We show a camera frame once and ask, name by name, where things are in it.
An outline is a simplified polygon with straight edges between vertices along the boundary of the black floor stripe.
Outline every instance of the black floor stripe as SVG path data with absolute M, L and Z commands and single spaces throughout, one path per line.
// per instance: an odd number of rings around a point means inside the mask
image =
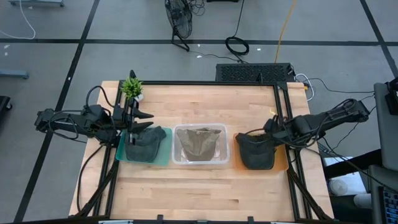
M 398 47 L 398 42 L 386 42 L 386 45 L 390 47 L 392 46 Z
M 388 65 L 390 66 L 392 74 L 395 77 L 398 77 L 398 69 L 397 69 L 396 62 L 394 61 L 394 59 L 391 56 L 391 53 L 390 53 L 390 51 L 389 51 L 389 49 L 387 47 L 387 44 L 385 43 L 385 41 L 383 39 L 383 36 L 381 35 L 380 30 L 379 30 L 379 28 L 378 28 L 378 26 L 376 24 L 376 21 L 374 20 L 373 15 L 372 15 L 372 13 L 371 13 L 371 11 L 369 9 L 369 6 L 368 6 L 368 4 L 366 3 L 365 0 L 360 0 L 360 1 L 361 1 L 363 9 L 365 10 L 365 14 L 368 17 L 369 22 L 370 22 L 370 24 L 372 26 L 373 32 L 376 35 L 377 40 L 380 43 L 381 49 L 382 49 L 382 51 L 384 53 L 384 56 L 386 57 Z
M 185 40 L 187 44 L 225 44 L 225 40 Z M 278 40 L 246 40 L 252 45 L 277 45 Z M 87 44 L 172 44 L 171 40 L 118 40 L 118 39 L 88 39 Z M 282 45 L 304 46 L 377 46 L 377 41 L 312 41 L 312 40 L 284 40 Z
M 70 65 L 68 75 L 65 79 L 65 83 L 63 84 L 60 98 L 58 99 L 58 103 L 55 107 L 55 110 L 57 110 L 57 111 L 62 109 L 62 106 L 65 102 L 65 98 L 67 96 L 67 92 L 68 92 L 70 83 L 72 82 L 72 78 L 75 73 L 76 66 L 80 59 L 81 51 L 83 50 L 83 46 L 85 44 L 85 40 L 87 38 L 88 31 L 90 30 L 91 23 L 93 22 L 94 15 L 97 10 L 99 2 L 100 2 L 100 0 L 95 0 L 93 3 L 93 6 L 91 8 L 90 15 L 88 16 L 88 20 L 86 22 L 85 29 L 83 31 L 83 34 L 81 35 L 81 39 L 79 40 L 79 45 L 77 47 L 75 56 L 72 60 L 72 64 Z M 42 147 L 40 148 L 40 152 L 37 157 L 35 166 L 33 168 L 32 174 L 30 175 L 24 195 L 22 196 L 21 203 L 19 204 L 18 211 L 14 218 L 14 222 L 22 222 L 24 219 L 27 207 L 29 205 L 30 199 L 32 198 L 32 194 L 33 194 L 33 191 L 34 191 L 36 183 L 37 183 L 37 179 L 39 178 L 39 174 L 42 169 L 44 159 L 47 155 L 47 151 L 49 149 L 52 136 L 53 136 L 52 133 L 47 133 L 44 137 Z
M 187 44 L 225 44 L 225 40 L 185 40 Z M 278 40 L 247 40 L 251 45 L 277 45 Z M 79 39 L 0 39 L 0 43 L 30 43 L 30 44 L 79 44 Z M 172 44 L 171 40 L 123 40 L 123 39 L 86 39 L 85 44 Z M 282 45 L 302 46 L 378 46 L 377 41 L 328 41 L 328 40 L 283 40 Z M 390 46 L 398 46 L 398 42 L 386 43 Z
M 79 44 L 80 39 L 33 39 L 33 40 L 22 40 L 22 39 L 7 39 L 0 38 L 0 43 L 12 43 L 12 44 Z

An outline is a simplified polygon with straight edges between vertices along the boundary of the plastic bin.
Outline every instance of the plastic bin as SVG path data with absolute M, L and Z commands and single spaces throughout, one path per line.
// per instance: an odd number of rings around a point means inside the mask
M 137 162 L 137 161 L 130 161 L 126 156 L 126 150 L 124 148 L 124 138 L 126 130 L 123 131 L 118 150 L 116 151 L 116 159 L 119 161 L 125 162 L 133 162 L 133 163 L 141 163 L 141 164 L 152 164 L 157 166 L 167 166 L 170 160 L 170 152 L 172 150 L 172 135 L 173 131 L 170 128 L 162 128 L 166 132 L 166 138 L 164 138 L 160 142 L 159 151 L 156 155 L 156 158 L 152 162 Z
M 180 134 L 185 133 L 186 134 L 185 136 L 187 136 L 187 132 L 184 132 L 185 130 L 194 130 L 194 129 L 196 130 L 203 128 L 220 130 L 219 133 L 214 133 L 218 134 L 218 138 L 215 141 L 214 154 L 211 151 L 207 151 L 206 156 L 195 157 L 192 154 L 190 154 L 189 151 L 187 151 L 187 149 L 183 148 L 183 145 L 181 143 L 180 137 L 178 136 L 177 132 Z M 229 161 L 230 154 L 231 153 L 228 147 L 227 131 L 226 131 L 226 126 L 224 124 L 219 124 L 219 123 L 179 124 L 176 127 L 174 127 L 172 160 L 175 164 L 179 165 L 225 164 Z

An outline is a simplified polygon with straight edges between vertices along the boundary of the white pot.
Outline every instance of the white pot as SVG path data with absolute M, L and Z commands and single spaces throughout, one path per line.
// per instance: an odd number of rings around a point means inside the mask
M 134 97 L 134 99 L 135 99 L 137 102 L 140 102 L 141 100 L 144 99 L 144 95 L 141 93 L 140 95 Z

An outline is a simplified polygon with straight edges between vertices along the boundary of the chair wheel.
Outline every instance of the chair wheel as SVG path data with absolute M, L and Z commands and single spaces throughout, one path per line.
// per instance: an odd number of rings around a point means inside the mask
M 12 109 L 12 104 L 10 102 L 8 102 L 7 106 L 6 106 L 6 110 L 9 111 Z

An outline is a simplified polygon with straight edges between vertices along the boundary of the small green plant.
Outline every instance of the small green plant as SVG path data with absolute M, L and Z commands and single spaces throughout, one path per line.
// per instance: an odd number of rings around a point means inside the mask
M 127 99 L 137 97 L 142 93 L 141 84 L 138 78 L 127 78 L 122 84 L 121 91 L 126 94 Z

